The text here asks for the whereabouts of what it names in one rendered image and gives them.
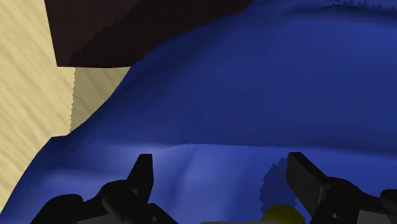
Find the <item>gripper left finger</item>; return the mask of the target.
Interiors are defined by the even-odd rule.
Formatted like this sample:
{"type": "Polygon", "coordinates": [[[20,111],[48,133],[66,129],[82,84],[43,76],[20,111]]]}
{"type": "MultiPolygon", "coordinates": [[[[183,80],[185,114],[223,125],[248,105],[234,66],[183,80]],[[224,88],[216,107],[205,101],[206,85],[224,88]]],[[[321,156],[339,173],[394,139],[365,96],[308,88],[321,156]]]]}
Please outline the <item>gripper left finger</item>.
{"type": "Polygon", "coordinates": [[[31,224],[178,224],[148,202],[153,182],[153,157],[141,154],[127,179],[106,183],[87,201],[77,194],[56,196],[44,204],[31,224]]]}

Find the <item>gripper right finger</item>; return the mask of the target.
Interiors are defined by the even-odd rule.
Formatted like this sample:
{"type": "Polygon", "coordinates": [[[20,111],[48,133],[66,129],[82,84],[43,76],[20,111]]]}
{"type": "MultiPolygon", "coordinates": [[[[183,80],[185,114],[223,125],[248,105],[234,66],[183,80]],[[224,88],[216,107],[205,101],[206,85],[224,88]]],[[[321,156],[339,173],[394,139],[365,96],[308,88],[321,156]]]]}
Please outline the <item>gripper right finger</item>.
{"type": "Polygon", "coordinates": [[[288,154],[286,182],[310,214],[309,224],[397,224],[397,189],[369,195],[328,177],[300,152],[288,154]]]}

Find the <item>yellow-green ball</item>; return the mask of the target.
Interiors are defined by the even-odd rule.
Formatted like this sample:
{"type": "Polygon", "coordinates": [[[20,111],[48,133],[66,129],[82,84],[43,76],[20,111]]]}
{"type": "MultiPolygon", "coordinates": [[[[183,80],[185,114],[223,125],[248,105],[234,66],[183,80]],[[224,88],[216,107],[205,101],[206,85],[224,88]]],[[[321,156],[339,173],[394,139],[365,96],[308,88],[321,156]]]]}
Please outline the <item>yellow-green ball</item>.
{"type": "Polygon", "coordinates": [[[276,221],[278,224],[306,224],[302,214],[287,204],[270,206],[262,216],[263,221],[276,221]]]}

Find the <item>blue bed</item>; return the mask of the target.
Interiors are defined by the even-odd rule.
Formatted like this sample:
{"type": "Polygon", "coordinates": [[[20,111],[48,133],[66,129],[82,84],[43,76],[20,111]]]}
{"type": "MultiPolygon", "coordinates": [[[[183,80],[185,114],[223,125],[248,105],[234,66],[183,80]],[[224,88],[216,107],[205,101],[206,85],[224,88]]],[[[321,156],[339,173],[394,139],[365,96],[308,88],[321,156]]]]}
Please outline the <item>blue bed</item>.
{"type": "Polygon", "coordinates": [[[150,200],[180,224],[292,204],[281,158],[378,195],[397,188],[396,11],[266,3],[163,42],[76,130],[35,156],[0,213],[30,224],[51,198],[91,199],[153,156],[150,200]]]}

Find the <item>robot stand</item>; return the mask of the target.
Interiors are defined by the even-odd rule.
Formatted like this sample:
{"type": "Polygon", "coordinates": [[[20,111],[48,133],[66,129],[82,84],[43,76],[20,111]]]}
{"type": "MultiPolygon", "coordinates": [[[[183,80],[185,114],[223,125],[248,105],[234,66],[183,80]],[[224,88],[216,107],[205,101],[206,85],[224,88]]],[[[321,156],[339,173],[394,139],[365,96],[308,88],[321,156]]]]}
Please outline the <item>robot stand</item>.
{"type": "Polygon", "coordinates": [[[127,67],[161,41],[253,0],[44,0],[59,67],[127,67]]]}

